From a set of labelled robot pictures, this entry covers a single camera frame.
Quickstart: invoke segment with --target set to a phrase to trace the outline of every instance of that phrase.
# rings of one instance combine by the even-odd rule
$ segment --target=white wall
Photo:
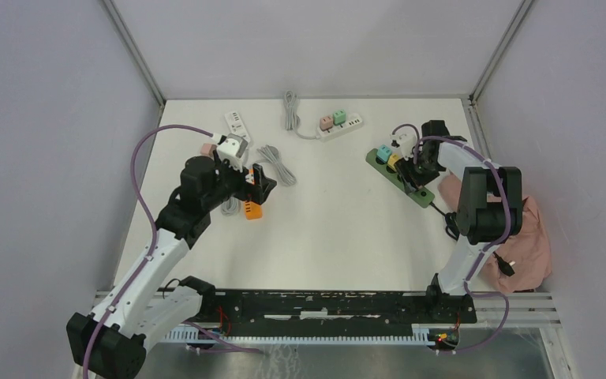
[[[100,2],[0,1],[0,378],[66,378],[157,106]]]
[[[494,158],[543,209],[546,285],[579,373],[606,377],[606,1],[537,2],[479,111]]]
[[[168,99],[466,94],[520,0],[116,0]]]

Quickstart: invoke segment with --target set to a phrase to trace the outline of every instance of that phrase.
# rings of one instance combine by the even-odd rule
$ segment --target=teal plug
[[[391,149],[388,148],[385,144],[383,144],[382,146],[380,146],[380,148],[377,149],[377,159],[380,162],[386,163],[389,160],[390,156]]]

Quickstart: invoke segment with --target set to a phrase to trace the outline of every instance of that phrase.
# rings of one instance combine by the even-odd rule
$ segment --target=white robotic arm
[[[521,172],[501,167],[475,152],[465,139],[449,136],[443,121],[427,122],[422,133],[424,137],[414,144],[411,134],[392,136],[401,153],[412,151],[409,159],[396,166],[404,182],[414,188],[428,184],[446,169],[462,181],[456,216],[460,235],[436,279],[442,293],[463,295],[465,284],[477,276],[499,244],[521,229]],[[488,203],[490,193],[501,202]]]

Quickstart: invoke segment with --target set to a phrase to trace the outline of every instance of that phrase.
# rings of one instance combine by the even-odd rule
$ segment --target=pink cloth
[[[450,209],[456,210],[461,194],[461,181],[449,175],[438,185],[440,196]],[[552,251],[549,247],[549,235],[540,216],[540,210],[532,196],[524,196],[522,229],[498,248],[496,253],[506,262],[514,261],[514,275],[505,276],[498,269],[493,254],[480,271],[480,275],[495,289],[509,294],[515,291],[531,290],[539,287],[544,278],[552,273]],[[499,201],[498,197],[489,197],[489,201]]]

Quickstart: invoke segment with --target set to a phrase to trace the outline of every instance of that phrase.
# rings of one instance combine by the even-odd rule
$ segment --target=white power strip
[[[245,141],[247,141],[248,146],[252,146],[252,138],[247,133],[247,128],[245,128],[245,123],[242,121],[239,113],[236,111],[231,111],[229,113],[224,114],[224,119],[226,120],[226,124],[229,126],[229,131],[232,134],[235,134]]]
[[[343,124],[334,125],[329,130],[322,130],[319,126],[317,126],[317,135],[320,136],[320,140],[326,142],[336,137],[340,137],[343,134],[348,134],[352,130],[359,129],[363,125],[363,118],[356,113],[352,113],[347,115],[347,120],[345,120]]]

